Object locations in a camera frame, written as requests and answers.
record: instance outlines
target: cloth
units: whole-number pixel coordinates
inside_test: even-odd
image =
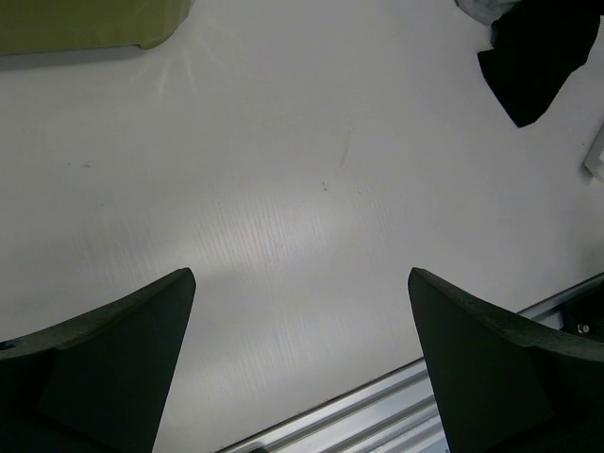
[[[478,61],[518,127],[537,121],[585,64],[602,12],[604,0],[523,0],[493,23],[494,50]]]
[[[455,0],[457,6],[468,16],[490,25],[520,0]]]

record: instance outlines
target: scratch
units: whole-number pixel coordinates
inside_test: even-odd
[[[350,151],[350,127],[346,131],[346,139],[344,140],[344,152],[342,153],[342,159],[340,159],[340,166],[344,167],[346,163],[346,157],[348,157],[348,151]]]

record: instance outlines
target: olive green container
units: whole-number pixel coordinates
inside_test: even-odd
[[[194,0],[0,0],[0,55],[166,41]]]

